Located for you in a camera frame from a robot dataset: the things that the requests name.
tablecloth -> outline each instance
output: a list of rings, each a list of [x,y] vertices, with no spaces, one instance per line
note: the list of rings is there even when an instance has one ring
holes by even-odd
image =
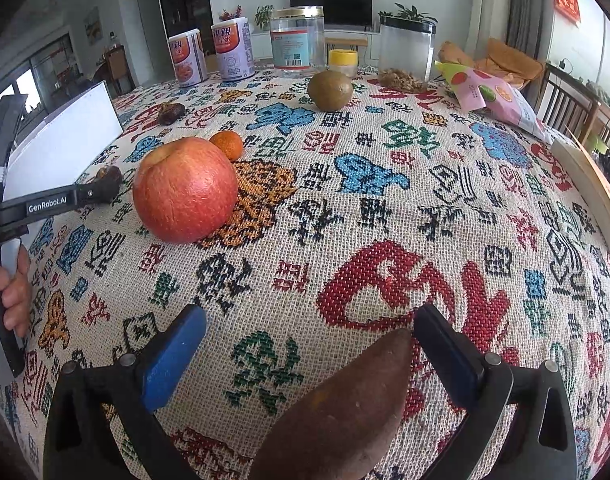
[[[120,195],[48,220],[29,248],[26,370],[0,402],[30,465],[40,474],[66,361],[97,367],[139,352],[196,301],[207,334],[156,416],[201,479],[244,479],[281,413],[432,300],[480,351],[558,363],[579,477],[590,478],[610,453],[610,254],[571,179],[546,146],[462,113],[439,86],[409,95],[361,73],[332,113],[306,90],[307,79],[265,70],[115,100],[124,133],[80,181],[116,164]],[[159,126],[163,102],[187,114]],[[163,143],[225,129],[245,145],[232,219],[195,244],[165,244],[133,207],[139,162]],[[107,416],[145,478],[119,418]],[[463,416],[415,346],[403,422],[368,479],[418,478]]]

red apple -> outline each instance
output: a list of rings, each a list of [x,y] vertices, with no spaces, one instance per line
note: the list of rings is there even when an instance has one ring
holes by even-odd
[[[188,244],[227,222],[236,205],[238,180],[220,149],[187,137],[147,154],[132,194],[138,216],[152,234],[165,242]]]

pink snack bag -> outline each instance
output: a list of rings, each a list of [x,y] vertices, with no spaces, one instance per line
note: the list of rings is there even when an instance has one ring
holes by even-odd
[[[522,94],[499,77],[469,66],[436,62],[463,112],[489,108],[492,115],[551,144],[550,133]]]

television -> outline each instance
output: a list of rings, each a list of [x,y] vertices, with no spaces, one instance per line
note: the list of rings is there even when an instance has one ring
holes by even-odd
[[[292,7],[325,7],[326,25],[371,27],[371,0],[290,0]]]

bottle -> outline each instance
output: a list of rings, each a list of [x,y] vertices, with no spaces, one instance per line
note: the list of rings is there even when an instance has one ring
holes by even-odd
[[[329,51],[329,70],[341,72],[349,78],[358,73],[358,52],[335,48]]]

